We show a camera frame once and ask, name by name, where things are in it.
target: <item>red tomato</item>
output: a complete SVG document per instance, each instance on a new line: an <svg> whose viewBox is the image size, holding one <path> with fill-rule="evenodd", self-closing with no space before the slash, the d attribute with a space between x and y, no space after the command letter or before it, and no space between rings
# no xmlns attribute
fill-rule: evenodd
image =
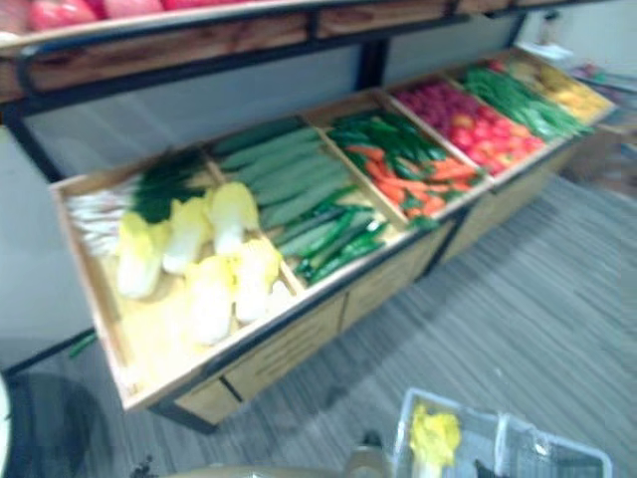
<svg viewBox="0 0 637 478"><path fill-rule="evenodd" d="M469 129L466 129L465 127L460 126L454 126L454 128L451 130L450 139L451 142L456 144L463 151L469 149L474 143L474 140L471 136L471 131Z"/></svg>
<svg viewBox="0 0 637 478"><path fill-rule="evenodd" d="M493 126L491 126L491 136L500 139L509 139L511 133L509 132L509 129L507 127L502 127L499 124L494 124Z"/></svg>
<svg viewBox="0 0 637 478"><path fill-rule="evenodd" d="M491 125L486 119L478 119L476 121L476 128L483 127L484 129L489 129Z"/></svg>
<svg viewBox="0 0 637 478"><path fill-rule="evenodd" d="M481 152L483 152L486 155L493 155L498 152L493 142L489 141L488 139L483 139L481 141L476 142L476 144L474 145L474 148L479 149Z"/></svg>
<svg viewBox="0 0 637 478"><path fill-rule="evenodd" d="M497 126L498 128L501 128L507 132L511 131L511 126L513 125L512 122L510 122L508 119L504 118L504 117L500 117L498 116L498 119L496 119L494 121L494 126Z"/></svg>
<svg viewBox="0 0 637 478"><path fill-rule="evenodd" d="M469 151L469 157L471 157L479 166L487 164L489 161L489 157L476 147L471 148Z"/></svg>
<svg viewBox="0 0 637 478"><path fill-rule="evenodd" d="M481 126L476 126L474 127L474 130L472 131L473 133L473 137L476 141L482 141L483 139L490 139L491 138L491 132L489 131L489 127L486 126L484 127L483 125Z"/></svg>
<svg viewBox="0 0 637 478"><path fill-rule="evenodd" d="M528 152L537 151L544 146L544 141L542 141L539 137L529 136L525 137L525 150Z"/></svg>
<svg viewBox="0 0 637 478"><path fill-rule="evenodd" d="M455 114L451 118L451 124L453 126L459 127L468 127L471 128L474 126L474 121L469 115L465 114Z"/></svg>
<svg viewBox="0 0 637 478"><path fill-rule="evenodd" d="M521 124L514 124L513 126L511 126L511 134L513 136L519 136L519 137L531 136L531 132L529 131L529 129L526 126L523 126Z"/></svg>
<svg viewBox="0 0 637 478"><path fill-rule="evenodd" d="M496 152L507 152L509 149L509 138L508 137L493 137L491 142L494 145L494 149Z"/></svg>
<svg viewBox="0 0 637 478"><path fill-rule="evenodd" d="M494 122L499 117L492 108L485 107L484 105L478 108L478 116L488 122Z"/></svg>
<svg viewBox="0 0 637 478"><path fill-rule="evenodd" d="M507 150L508 151L516 151L516 150L525 150L525 141L519 136L511 136L507 141Z"/></svg>

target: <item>vegetable display stand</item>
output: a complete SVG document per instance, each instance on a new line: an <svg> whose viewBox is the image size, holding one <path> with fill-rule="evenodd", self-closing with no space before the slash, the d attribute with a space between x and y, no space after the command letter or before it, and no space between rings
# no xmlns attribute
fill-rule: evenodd
<svg viewBox="0 0 637 478"><path fill-rule="evenodd" d="M578 142L545 156L540 163L509 182L485 193L469 211L462 225L440 258L447 262L461 253L494 227L502 224L529 204L548 184L552 174L559 172L577 153Z"/></svg>
<svg viewBox="0 0 637 478"><path fill-rule="evenodd" d="M266 136L262 135L263 131L267 132ZM295 276L289 266L290 261L281 262L278 280L285 286L290 298L282 307L268 309L267 314L248 324L241 322L238 316L233 316L228 334L219 336L211 344L202 344L198 340L196 320L189 314L189 311L192 313L196 310L193 309L193 291L204 290L192 289L189 269L186 269L185 279L180 275L161 272L154 292L149 292L141 299L123 295L121 281L129 279L120 273L124 256L121 250L118 258L101 254L104 248L108 249L109 245L116 242L107 240L107 231L95 229L96 223L93 221L97 217L107 217L111 221L111 216L116 213L113 209L115 203L121 202L125 207L130 207L128 201L133 200L133 210L155 221L149 227L159 227L163 223L156 221L161 221L167 213L162 202L164 195L176 194L172 192L175 186L164 190L168 187L164 186L164 181L168 180L168 175L172 177L182 173L171 171L170 174L158 174L157 170L180 164L181 160L194 159L199 166L189 181L195 184L192 187L212 190L211 197L214 199L225 186L234 184L228 182L233 176L242 175L245 178L248 174L220 170L219 165L223 166L224 163L218 162L219 157L224 154L231 157L232 154L228 154L232 147L236 148L238 143L242 143L245 150L246 141L262 144L268 142L268 135L271 140L273 135L280 137L292 132L299 136L306 135L305 131L310 134L314 132L310 137L317 138L311 140L318 141L321 154L331 155L332 161L340 164L346 171L345 175L356 185L356 190L348 190L346 195L338 199L342 202L338 202L340 205L336 207L347 208L354 204L354 210L371 210L373 213L370 217L374 221L381 224L386 222L386 218L391 217L391 209L383 197L369 189L369 184L361 181L352 170L346 169L339 157L340 151L333 143L326 139L322 131L308 126L300 117L276 120L265 127L249 128L135 165L70 178L52 185L60 223L71 247L91 306L96 331L124 409L150 407L192 428L211 431L213 425L232 413L242 401L251 399L400 288L411 283L448 237L453 220L446 221L434 231L405 230L406 224L394 216L390 224L381 228L377 235L373 234L382 240L379 243L382 247L343 264L315 284L309 285L303 278ZM280 160L283 153L277 151L274 158ZM136 188L132 199L122 201L121 197L115 195L116 191L131 187ZM144 205L138 199L144 194L160 194L159 197L150 196L150 199L161 204L151 201L150 204L155 204L152 207ZM174 205L172 207L172 215L169 216L171 224L175 211L180 210L175 210ZM121 229L123 219L119 220L118 247L121 249L124 240ZM277 228L268 231L274 240L277 238L275 230ZM248 239L251 237L269 242L260 231L250 233ZM148 240L139 243L143 244L143 250L146 250L147 244L152 247L152 241ZM219 254L216 241L217 236L214 252ZM202 257L216 257L208 256L212 253L211 247L203 246ZM196 267L201 267L207 261L204 259ZM163 266L166 267L165 255ZM128 270L128 275L133 272L132 269ZM208 274L203 279L216 280L216 274Z"/></svg>

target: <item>carrot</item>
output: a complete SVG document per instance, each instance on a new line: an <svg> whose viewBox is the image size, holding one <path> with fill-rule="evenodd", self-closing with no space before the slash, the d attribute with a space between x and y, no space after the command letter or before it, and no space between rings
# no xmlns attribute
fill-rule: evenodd
<svg viewBox="0 0 637 478"><path fill-rule="evenodd" d="M380 164L378 164L377 162L368 161L365 164L365 169L367 169L367 172L371 174L371 177L373 177L377 181L385 179L385 173L382 170Z"/></svg>
<svg viewBox="0 0 637 478"><path fill-rule="evenodd" d="M383 177L383 182L386 182L392 186L404 187L409 191L426 191L427 185L423 182L410 181L408 179L399 179L397 177Z"/></svg>
<svg viewBox="0 0 637 478"><path fill-rule="evenodd" d="M394 187L386 182L378 181L376 186L380 191L389 198L391 202L396 205L400 205L405 200L405 191L400 187Z"/></svg>
<svg viewBox="0 0 637 478"><path fill-rule="evenodd" d="M465 181L451 181L451 189L467 192L471 190L471 186L467 184Z"/></svg>
<svg viewBox="0 0 637 478"><path fill-rule="evenodd" d="M407 209L405 211L405 214L409 219L422 216L422 207L412 207L411 209Z"/></svg>
<svg viewBox="0 0 637 478"><path fill-rule="evenodd" d="M444 161L435 161L435 162L432 162L431 164L436 168L436 172L439 172L439 171L445 171L452 167L456 167L460 165L461 163L458 162L456 159L447 157L447 159L445 159Z"/></svg>
<svg viewBox="0 0 637 478"><path fill-rule="evenodd" d="M447 192L451 186L446 184L427 184L427 190L431 192Z"/></svg>
<svg viewBox="0 0 637 478"><path fill-rule="evenodd" d="M360 154L363 154L372 161L376 162L382 162L383 158L385 157L385 151L379 147L352 145L346 147L345 149L351 152L359 152Z"/></svg>
<svg viewBox="0 0 637 478"><path fill-rule="evenodd" d="M427 203L422 208L422 213L425 216L431 216L434 212L439 211L445 207L445 200L440 196L431 196Z"/></svg>
<svg viewBox="0 0 637 478"><path fill-rule="evenodd" d="M427 179L431 181L448 181L450 179L467 179L476 174L476 171L473 167L460 164L455 167L450 167L449 169L444 169L442 171L436 171L434 174L429 176Z"/></svg>

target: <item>plastic basket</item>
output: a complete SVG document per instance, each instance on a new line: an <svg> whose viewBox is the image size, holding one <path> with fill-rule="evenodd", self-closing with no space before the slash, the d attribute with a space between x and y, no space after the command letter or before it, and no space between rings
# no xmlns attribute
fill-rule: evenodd
<svg viewBox="0 0 637 478"><path fill-rule="evenodd" d="M604 452L537 430L508 414L480 411L416 388L405 396L393 453L394 476L412 477L413 453L409 432L415 406L430 413L450 412L458 417L462 441L453 468L444 477L477 476L479 460L500 476L510 478L611 478L612 464Z"/></svg>

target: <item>wooden crate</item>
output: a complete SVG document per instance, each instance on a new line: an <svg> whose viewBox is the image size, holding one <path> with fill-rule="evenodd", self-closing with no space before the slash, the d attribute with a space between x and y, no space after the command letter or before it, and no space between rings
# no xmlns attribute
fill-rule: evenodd
<svg viewBox="0 0 637 478"><path fill-rule="evenodd" d="M389 4L326 8L318 17L318 36L337 37L435 20L444 16L446 7L446 0L402 0Z"/></svg>
<svg viewBox="0 0 637 478"><path fill-rule="evenodd" d="M462 87L456 82L456 79L460 78L464 72L466 72L471 66L462 65L455 66L446 69L444 72L427 74L424 76L412 78L405 82L401 82L399 84L391 85L385 89L388 95L390 95L390 100L395 105L395 107L403 112L408 118L410 118L415 124L420 126L423 131L426 131L431 136L435 137L439 142L445 144L445 146L452 151L452 153L467 162L472 162L471 158L465 154L460 148L456 147L449 139L443 136L440 132L438 132L433 126L429 125L427 122L423 121L417 114L408 109L405 105L403 105L400 101L398 101L394 95L400 91L407 90L413 88L417 85L431 82L431 81L445 81L450 83L452 86L462 90ZM488 106L487 103L482 101L480 98L477 98L478 102L482 105ZM553 151L561 147L568 141L568 138L557 138L553 141L546 144L543 148L537 150L536 152L529 154L525 160L519 161L516 164L505 169L503 172L498 174L497 176L491 176L493 184L501 185L509 182L513 177L519 175L521 172L529 169L537 162L541 161L544 157L551 154Z"/></svg>
<svg viewBox="0 0 637 478"><path fill-rule="evenodd" d="M355 115L357 113L369 112L373 110L383 110L389 113L393 113L396 115L405 116L404 111L399 109L391 97L386 95L382 90L368 90L351 97L346 98L345 100L332 103L330 105L316 108L313 110L309 110L303 113L303 117L307 120L309 124L317 127L325 142L331 145L335 154L340 157L340 159L344 162L347 168L351 171L354 177L357 178L358 184L360 184L361 188L365 190L369 197L374 200L374 205L382 210L392 224L394 224L398 229L404 230L405 227L409 224L409 220L402 212L399 207L396 207L393 203L391 203L385 195L369 180L369 178L358 169L344 154L343 151L325 134L331 128L331 123L333 120L347 116L347 115ZM422 131L422 135L425 139L433 142L434 144L439 145L443 149L445 149L450 155L453 155L460 159L463 162L466 162L474 167L476 164L469 158L460 157L455 154L454 150L452 150L449 145L451 144L446 140L439 140L440 135L435 136L431 134L429 131ZM484 191L491 188L493 185L492 181L485 180L482 183L473 187L466 194L463 194L461 197L454 199L449 202L446 207L435 214L432 215L432 219L442 221L445 218L449 217L453 212L458 209L465 207L467 204L472 202L476 197L482 194Z"/></svg>
<svg viewBox="0 0 637 478"><path fill-rule="evenodd" d="M546 186L550 176L562 168L576 151L577 143L555 153L543 164L481 197L445 250L441 262L444 263L461 253L533 201Z"/></svg>
<svg viewBox="0 0 637 478"><path fill-rule="evenodd" d="M519 61L528 63L529 65L533 66L536 69L537 68L549 69L555 75L561 77L566 83L577 85L579 89L586 92L587 96L591 97L592 99L595 100L596 103L600 104L600 108L593 111L590 116L586 118L578 118L584 124L587 124L587 125L597 124L598 122L606 118L608 115L610 115L616 109L616 106L610 100L605 98L603 95L598 93L596 90L594 90L590 86L576 80L575 78L569 76L567 73L563 72L559 68L554 67L553 65L547 63L540 57L532 55L531 53L526 52L525 50L522 50L520 48L512 48L510 50L506 50L504 52L500 52L498 54L486 57L480 60L479 62L474 63L474 65L486 65L492 59L503 60L507 62L519 60ZM549 101L558 103L560 105L559 102L556 102L555 100L549 98L543 91L539 90L534 85L530 85L528 82L523 82L523 83L525 83L525 85L527 85L529 89L536 92L540 96L547 98ZM562 107L573 115L573 112L569 109L568 106L562 105Z"/></svg>
<svg viewBox="0 0 637 478"><path fill-rule="evenodd" d="M251 5L248 9L263 8ZM248 10L246 5L213 7L214 10ZM0 46L0 103L24 96L16 77L16 61L22 50L60 39L111 29L142 25L151 21L199 18L210 8L162 12L119 20L105 20L71 28L30 33ZM83 46L38 57L30 68L41 91L68 88L124 75L210 60L225 55L265 50L301 43L308 39L308 15L294 13L219 25L145 35L127 40Z"/></svg>
<svg viewBox="0 0 637 478"><path fill-rule="evenodd" d="M342 314L341 330L345 331L351 327L420 277L447 238L454 223L455 221L448 220L413 246L388 259L350 286Z"/></svg>
<svg viewBox="0 0 637 478"><path fill-rule="evenodd" d="M329 298L240 358L226 379L242 398L254 397L336 337L343 304L344 294Z"/></svg>
<svg viewBox="0 0 637 478"><path fill-rule="evenodd" d="M185 286L180 277L162 274L152 298L133 301L115 292L116 259L92 257L66 207L69 196L117 185L143 172L161 158L107 172L78 176L51 186L60 224L69 242L93 321L106 351L111 374L124 409L149 406L163 395L199 375L215 356L233 347L278 315L241 327L233 321L231 334L214 346L196 343L183 318ZM214 166L207 173L209 184L219 185ZM296 294L296 282L285 264L280 279Z"/></svg>
<svg viewBox="0 0 637 478"><path fill-rule="evenodd" d="M458 13L486 13L506 9L510 0L460 0Z"/></svg>

